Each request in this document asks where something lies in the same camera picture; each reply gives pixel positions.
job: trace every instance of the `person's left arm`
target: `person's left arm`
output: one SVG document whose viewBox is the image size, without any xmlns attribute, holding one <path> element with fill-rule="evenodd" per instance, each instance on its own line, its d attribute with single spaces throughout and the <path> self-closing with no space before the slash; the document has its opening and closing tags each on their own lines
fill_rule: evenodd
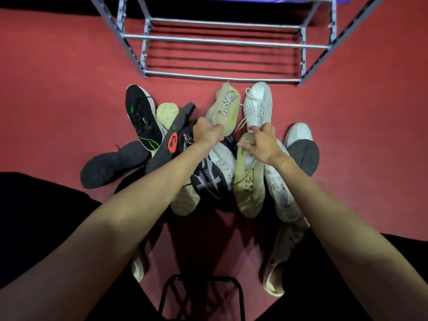
<svg viewBox="0 0 428 321">
<path fill-rule="evenodd" d="M 107 200 L 48 257 L 0 290 L 0 319 L 86 318 L 222 130 L 200 118 L 192 146 Z"/>
</svg>

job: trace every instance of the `person's right arm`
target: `person's right arm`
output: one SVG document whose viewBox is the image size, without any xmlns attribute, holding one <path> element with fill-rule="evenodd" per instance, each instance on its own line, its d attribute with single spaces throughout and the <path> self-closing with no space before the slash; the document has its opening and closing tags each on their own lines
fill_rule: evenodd
<svg viewBox="0 0 428 321">
<path fill-rule="evenodd" d="M 283 153 L 276 143 L 274 127 L 266 123 L 261 129 L 250 129 L 255 146 L 238 145 L 279 172 L 329 257 L 372 319 L 427 320 L 428 285 L 403 255 Z"/>
</svg>

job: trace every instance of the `hand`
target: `hand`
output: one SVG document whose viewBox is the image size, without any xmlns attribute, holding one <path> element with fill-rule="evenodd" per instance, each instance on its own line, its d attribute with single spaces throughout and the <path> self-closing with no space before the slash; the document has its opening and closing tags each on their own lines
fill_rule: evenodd
<svg viewBox="0 0 428 321">
<path fill-rule="evenodd" d="M 249 129 L 253 131 L 255 145 L 238 142 L 238 146 L 246 149 L 257 160 L 274 166 L 278 160 L 287 156 L 276 142 L 275 127 L 271 126 L 270 123 L 264 123 L 260 128 L 250 126 Z"/>
<path fill-rule="evenodd" d="M 193 126 L 193 139 L 195 142 L 206 140 L 213 147 L 224 139 L 223 128 L 222 124 L 213 126 L 205 117 L 200 117 Z"/>
</svg>

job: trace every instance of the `metal shoe rack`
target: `metal shoe rack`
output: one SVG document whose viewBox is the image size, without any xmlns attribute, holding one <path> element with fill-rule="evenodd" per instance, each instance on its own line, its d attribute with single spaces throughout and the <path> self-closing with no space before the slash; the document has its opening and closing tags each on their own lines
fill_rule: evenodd
<svg viewBox="0 0 428 321">
<path fill-rule="evenodd" d="M 126 34 L 125 33 L 125 17 L 126 17 L 126 3 L 127 0 L 119 0 L 119 8 L 117 13 L 116 21 L 107 9 L 103 0 L 91 0 L 94 6 L 97 8 L 100 15 L 104 18 L 107 25 L 115 34 L 120 44 L 125 49 L 128 56 L 134 62 L 138 71 L 143 77 L 148 76 L 170 76 L 179 78 L 193 78 L 193 79 L 205 79 L 205 80 L 220 80 L 220 81 L 235 81 L 235 82 L 276 82 L 276 83 L 294 83 L 301 86 L 313 73 L 322 65 L 322 63 L 333 53 L 333 51 L 339 47 L 339 45 L 350 36 L 350 34 L 370 15 L 374 9 L 377 8 L 383 0 L 369 0 L 364 7 L 357 13 L 357 15 L 351 20 L 351 22 L 343 29 L 340 34 L 337 34 L 337 0 L 286 0 L 289 2 L 312 2 L 312 9 L 303 21 L 301 25 L 269 25 L 269 24 L 255 24 L 255 23 L 231 23 L 231 22 L 216 22 L 216 21 L 193 21 L 193 20 L 181 20 L 181 19 L 169 19 L 169 18 L 153 18 L 147 8 L 145 0 L 138 0 L 141 7 L 142 13 L 144 14 L 146 23 L 144 26 L 144 33 L 142 35 L 137 34 Z M 307 27 L 315 15 L 318 7 L 322 2 L 329 3 L 329 43 L 328 45 L 313 45 L 307 44 L 306 31 Z M 274 43 L 274 42 L 260 42 L 260 41 L 244 41 L 244 40 L 229 40 L 229 39 L 209 39 L 209 38 L 188 38 L 188 37 L 174 37 L 174 36 L 156 36 L 150 35 L 150 29 L 156 22 L 164 23 L 177 23 L 177 24 L 192 24 L 202 26 L 228 26 L 228 27 L 251 27 L 251 28 L 281 28 L 288 31 L 295 32 L 300 37 L 299 43 Z M 128 43 L 128 39 L 136 38 L 142 39 L 142 49 L 140 59 L 136 56 Z M 194 75 L 194 74 L 181 74 L 173 72 L 153 71 L 146 69 L 147 59 L 147 42 L 148 41 L 171 41 L 180 43 L 199 43 L 199 44 L 218 44 L 218 45 L 241 45 L 250 47 L 291 47 L 297 48 L 301 52 L 300 61 L 300 77 L 294 79 L 264 79 L 264 78 L 233 78 L 223 76 L 205 76 L 205 75 Z M 315 62 L 307 69 L 307 50 L 308 49 L 323 49 L 323 53 L 315 60 Z"/>
</svg>

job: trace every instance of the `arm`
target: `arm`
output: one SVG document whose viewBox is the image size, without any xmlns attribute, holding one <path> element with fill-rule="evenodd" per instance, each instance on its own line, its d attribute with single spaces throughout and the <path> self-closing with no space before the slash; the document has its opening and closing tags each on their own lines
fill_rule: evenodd
<svg viewBox="0 0 428 321">
<path fill-rule="evenodd" d="M 251 129 L 256 145 L 238 145 L 279 172 L 367 313 L 374 320 L 426 320 L 428 285 L 401 253 L 283 153 L 276 143 L 274 127 L 265 124 L 262 131 Z"/>
<path fill-rule="evenodd" d="M 200 118 L 192 146 L 107 200 L 48 257 L 0 290 L 0 319 L 83 320 L 222 130 Z"/>
</svg>

